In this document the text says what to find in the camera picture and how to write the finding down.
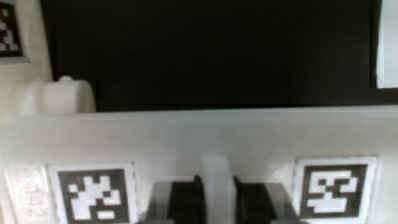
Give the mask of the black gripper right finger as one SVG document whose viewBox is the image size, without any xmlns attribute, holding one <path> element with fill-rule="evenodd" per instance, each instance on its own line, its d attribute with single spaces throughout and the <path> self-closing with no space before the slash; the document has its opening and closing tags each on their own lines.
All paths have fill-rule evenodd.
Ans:
<svg viewBox="0 0 398 224">
<path fill-rule="evenodd" d="M 248 183 L 235 179 L 237 224 L 301 224 L 281 183 Z"/>
</svg>

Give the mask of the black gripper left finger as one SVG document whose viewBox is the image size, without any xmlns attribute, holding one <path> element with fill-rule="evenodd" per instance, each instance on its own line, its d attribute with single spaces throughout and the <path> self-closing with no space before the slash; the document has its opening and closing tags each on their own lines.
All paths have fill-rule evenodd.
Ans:
<svg viewBox="0 0 398 224">
<path fill-rule="evenodd" d="M 207 224 L 203 179 L 159 182 L 154 186 L 146 218 L 141 224 Z"/>
</svg>

